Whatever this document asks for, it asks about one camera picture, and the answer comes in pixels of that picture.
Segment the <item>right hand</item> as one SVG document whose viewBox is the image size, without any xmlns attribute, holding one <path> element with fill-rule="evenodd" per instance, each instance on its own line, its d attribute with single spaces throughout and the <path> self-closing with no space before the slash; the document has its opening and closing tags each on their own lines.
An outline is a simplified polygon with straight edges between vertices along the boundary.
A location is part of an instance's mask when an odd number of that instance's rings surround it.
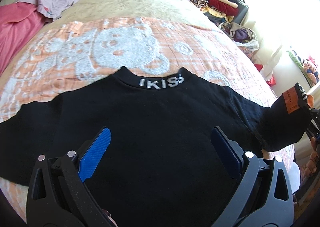
<svg viewBox="0 0 320 227">
<path fill-rule="evenodd" d="M 313 148 L 313 152 L 310 154 L 309 161 L 303 166 L 302 179 L 305 179 L 306 177 L 312 177 L 313 176 L 313 174 L 317 170 L 317 163 L 319 161 L 319 156 L 318 156 L 318 153 L 316 151 L 316 148 L 317 148 L 316 138 L 312 137 L 310 139 L 310 142 L 311 142 L 311 146 Z"/>
</svg>

